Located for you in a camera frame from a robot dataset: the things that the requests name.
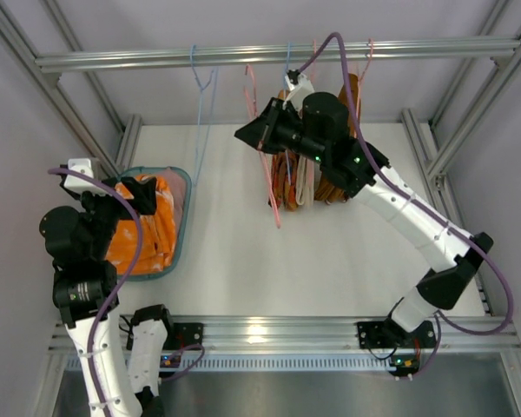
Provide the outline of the pink trousers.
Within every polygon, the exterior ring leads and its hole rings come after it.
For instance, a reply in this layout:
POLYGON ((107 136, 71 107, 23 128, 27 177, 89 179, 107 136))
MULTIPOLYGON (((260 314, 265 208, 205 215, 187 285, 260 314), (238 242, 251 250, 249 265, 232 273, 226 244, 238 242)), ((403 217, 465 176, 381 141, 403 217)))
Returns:
POLYGON ((185 195, 188 188, 187 183, 179 172, 171 168, 164 171, 164 177, 173 197, 175 229, 176 234, 179 234, 185 207, 185 195))

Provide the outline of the aluminium left frame strut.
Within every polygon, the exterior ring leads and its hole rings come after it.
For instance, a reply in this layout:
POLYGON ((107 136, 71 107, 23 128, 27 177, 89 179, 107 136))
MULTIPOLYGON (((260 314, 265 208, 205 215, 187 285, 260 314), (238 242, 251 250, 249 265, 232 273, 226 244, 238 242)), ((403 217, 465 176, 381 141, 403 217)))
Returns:
POLYGON ((98 77, 93 73, 85 76, 91 90, 96 95, 98 102, 104 107, 104 111, 119 135, 117 151, 114 155, 111 155, 91 132, 89 125, 84 121, 69 94, 61 86, 60 77, 62 75, 60 73, 45 73, 36 63, 38 56, 36 46, 31 42, 22 25, 15 19, 3 1, 0 1, 0 40, 5 49, 13 54, 13 57, 25 70, 29 79, 43 93, 45 100, 56 112, 70 134, 91 156, 96 157, 102 163, 107 174, 117 175, 131 166, 142 127, 140 115, 131 114, 128 122, 123 123, 98 77))

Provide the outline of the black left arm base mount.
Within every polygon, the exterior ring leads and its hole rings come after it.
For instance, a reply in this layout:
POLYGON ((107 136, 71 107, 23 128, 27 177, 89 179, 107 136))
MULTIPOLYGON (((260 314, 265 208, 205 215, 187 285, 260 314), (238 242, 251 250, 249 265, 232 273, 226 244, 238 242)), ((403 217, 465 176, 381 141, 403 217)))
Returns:
POLYGON ((163 348, 175 351, 194 344, 202 344, 204 324, 200 322, 175 322, 168 330, 163 348))

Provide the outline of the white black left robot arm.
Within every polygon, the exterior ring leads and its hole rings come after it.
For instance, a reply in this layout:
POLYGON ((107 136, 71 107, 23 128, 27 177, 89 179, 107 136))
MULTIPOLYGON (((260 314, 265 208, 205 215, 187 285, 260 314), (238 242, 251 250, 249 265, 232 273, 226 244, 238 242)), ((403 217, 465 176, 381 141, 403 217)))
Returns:
POLYGON ((129 197, 115 192, 113 179, 91 179, 88 189, 72 194, 83 210, 53 208, 39 232, 53 259, 52 299, 81 363, 91 415, 163 416, 160 359, 172 319, 162 304, 136 310, 126 358, 117 293, 127 278, 106 259, 119 221, 155 213, 156 179, 120 181, 129 197))

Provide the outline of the orange brown patterned trousers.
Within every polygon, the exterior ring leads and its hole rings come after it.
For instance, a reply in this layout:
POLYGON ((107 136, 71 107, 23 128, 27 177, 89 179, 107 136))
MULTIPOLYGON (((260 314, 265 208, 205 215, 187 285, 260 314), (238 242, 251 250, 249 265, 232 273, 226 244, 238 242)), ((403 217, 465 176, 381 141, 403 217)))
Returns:
POLYGON ((290 150, 272 156, 272 189, 278 209, 294 212, 299 207, 296 200, 298 162, 299 156, 290 150))

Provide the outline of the beige trousers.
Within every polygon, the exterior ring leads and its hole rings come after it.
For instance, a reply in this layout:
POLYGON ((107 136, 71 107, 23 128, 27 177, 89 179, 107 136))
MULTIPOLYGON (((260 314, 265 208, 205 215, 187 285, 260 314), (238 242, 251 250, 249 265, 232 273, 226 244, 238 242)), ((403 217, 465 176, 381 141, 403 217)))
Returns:
POLYGON ((299 157, 296 176, 295 198, 299 206, 312 207, 314 202, 314 163, 299 157))

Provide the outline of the orange white tie-dye trousers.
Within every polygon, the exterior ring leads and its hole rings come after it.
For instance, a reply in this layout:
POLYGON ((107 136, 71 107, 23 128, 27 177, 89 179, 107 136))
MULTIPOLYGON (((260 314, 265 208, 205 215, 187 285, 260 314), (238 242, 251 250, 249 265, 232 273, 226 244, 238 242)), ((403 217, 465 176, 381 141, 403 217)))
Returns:
MULTIPOLYGON (((176 198, 164 175, 136 175, 142 181, 156 178, 156 211, 153 215, 142 215, 140 224, 143 244, 132 275, 160 273, 168 267, 175 253, 182 207, 176 207, 176 198)), ((127 272, 137 245, 137 228, 131 219, 120 220, 106 254, 119 275, 127 272)))

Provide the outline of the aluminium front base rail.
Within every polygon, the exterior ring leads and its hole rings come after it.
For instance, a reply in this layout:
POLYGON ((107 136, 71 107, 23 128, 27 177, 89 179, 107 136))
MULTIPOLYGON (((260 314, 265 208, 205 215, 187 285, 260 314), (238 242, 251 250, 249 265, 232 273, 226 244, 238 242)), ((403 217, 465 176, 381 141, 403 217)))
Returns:
MULTIPOLYGON (((178 316, 177 321, 203 324, 202 344, 209 352, 225 354, 359 353, 356 323, 365 317, 240 317, 178 316)), ((439 350, 444 353, 500 352, 520 348, 515 326, 492 335, 465 334, 444 320, 439 350)))

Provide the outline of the aluminium frame strut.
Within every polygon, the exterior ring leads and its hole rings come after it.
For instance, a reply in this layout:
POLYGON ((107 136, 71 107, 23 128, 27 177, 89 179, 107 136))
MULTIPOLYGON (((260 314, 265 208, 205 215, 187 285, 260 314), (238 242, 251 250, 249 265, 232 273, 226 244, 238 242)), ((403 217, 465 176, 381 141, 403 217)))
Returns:
POLYGON ((69 94, 61 86, 60 77, 62 75, 60 73, 45 73, 36 63, 38 56, 36 46, 31 42, 22 25, 15 19, 3 1, 0 1, 0 40, 5 49, 13 54, 13 57, 25 70, 29 79, 43 93, 45 100, 56 112, 70 134, 91 156, 96 157, 102 163, 107 174, 117 175, 131 166, 142 127, 140 115, 131 114, 128 122, 123 123, 98 77, 93 73, 85 76, 91 90, 96 95, 98 102, 104 107, 104 111, 119 135, 117 151, 114 155, 111 155, 91 132, 89 125, 84 121, 69 94))
POLYGON ((495 242, 505 283, 482 267, 480 299, 493 314, 521 319, 521 1, 495 2, 482 30, 511 35, 518 47, 464 60, 428 123, 417 126, 414 109, 402 121, 430 203, 495 242))

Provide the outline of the teal plastic basket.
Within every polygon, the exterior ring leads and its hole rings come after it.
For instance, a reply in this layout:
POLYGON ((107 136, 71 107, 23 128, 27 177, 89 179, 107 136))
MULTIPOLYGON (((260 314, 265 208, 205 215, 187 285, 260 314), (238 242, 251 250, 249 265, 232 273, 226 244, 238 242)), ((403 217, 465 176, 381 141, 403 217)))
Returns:
POLYGON ((166 168, 164 168, 164 167, 154 167, 154 168, 136 167, 136 168, 128 169, 122 173, 123 177, 135 177, 136 175, 140 175, 140 174, 164 175, 164 171, 168 168, 174 169, 176 172, 179 172, 181 174, 181 176, 186 180, 187 187, 188 187, 186 195, 185 195, 185 207, 184 207, 184 211, 183 211, 183 217, 182 217, 179 234, 177 236, 177 243, 176 243, 176 247, 175 247, 174 258, 173 258, 171 264, 168 267, 166 267, 165 269, 163 269, 160 273, 147 274, 147 275, 132 275, 132 271, 131 271, 131 275, 128 278, 128 281, 148 281, 148 280, 158 279, 158 278, 163 277, 164 275, 167 275, 175 268, 175 266, 177 265, 177 262, 179 261, 179 258, 181 256, 181 252, 182 252, 182 245, 183 245, 183 240, 184 240, 184 235, 185 235, 185 230, 186 230, 186 225, 187 225, 188 209, 190 206, 190 197, 191 197, 191 191, 192 191, 193 184, 192 184, 192 180, 191 180, 190 176, 188 175, 188 173, 185 170, 177 168, 177 167, 166 167, 166 168))

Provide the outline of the aluminium hanging rail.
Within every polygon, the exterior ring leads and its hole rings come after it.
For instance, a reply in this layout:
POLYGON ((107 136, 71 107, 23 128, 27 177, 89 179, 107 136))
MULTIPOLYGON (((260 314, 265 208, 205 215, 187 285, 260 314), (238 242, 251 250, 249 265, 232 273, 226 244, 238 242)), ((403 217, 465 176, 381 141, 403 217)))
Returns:
MULTIPOLYGON (((448 37, 426 40, 374 41, 373 59, 434 59, 512 56, 521 40, 509 36, 448 37)), ((190 67, 190 48, 168 50, 78 51, 44 54, 36 63, 45 73, 97 72, 106 70, 141 70, 190 67)), ((308 44, 292 44, 290 64, 364 61, 367 41, 346 43, 340 48, 335 40, 319 54, 308 44)), ((197 67, 225 65, 277 64, 286 60, 287 44, 261 46, 197 47, 197 67)))

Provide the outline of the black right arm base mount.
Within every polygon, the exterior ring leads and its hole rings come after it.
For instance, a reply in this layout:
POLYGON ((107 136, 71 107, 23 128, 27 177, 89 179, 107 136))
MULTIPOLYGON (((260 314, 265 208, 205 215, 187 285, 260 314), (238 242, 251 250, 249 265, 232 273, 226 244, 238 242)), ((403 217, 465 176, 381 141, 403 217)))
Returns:
POLYGON ((355 324, 361 349, 394 349, 415 348, 415 342, 421 348, 434 348, 437 344, 437 333, 430 321, 423 321, 412 332, 405 331, 395 322, 358 321, 355 324))

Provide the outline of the aluminium right frame strut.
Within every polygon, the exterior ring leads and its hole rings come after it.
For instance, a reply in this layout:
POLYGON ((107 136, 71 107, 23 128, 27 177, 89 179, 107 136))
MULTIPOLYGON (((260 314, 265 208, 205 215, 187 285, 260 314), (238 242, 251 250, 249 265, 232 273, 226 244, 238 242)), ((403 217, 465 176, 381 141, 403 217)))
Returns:
POLYGON ((430 203, 495 242, 505 283, 482 267, 480 299, 493 314, 521 319, 521 1, 495 2, 482 30, 511 35, 518 47, 464 60, 428 123, 417 126, 414 109, 402 121, 430 203))

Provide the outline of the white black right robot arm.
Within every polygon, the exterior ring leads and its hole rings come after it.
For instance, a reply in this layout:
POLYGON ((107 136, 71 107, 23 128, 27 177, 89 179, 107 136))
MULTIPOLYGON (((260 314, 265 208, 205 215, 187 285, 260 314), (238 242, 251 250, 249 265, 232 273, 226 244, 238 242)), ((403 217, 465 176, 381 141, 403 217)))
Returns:
POLYGON ((332 185, 380 215, 422 254, 428 272, 381 327, 386 338, 400 345, 426 318, 455 307, 493 240, 456 227, 420 199, 383 154, 351 136, 348 119, 346 105, 331 93, 312 93, 301 110, 274 97, 234 135, 261 152, 290 150, 318 163, 332 185))

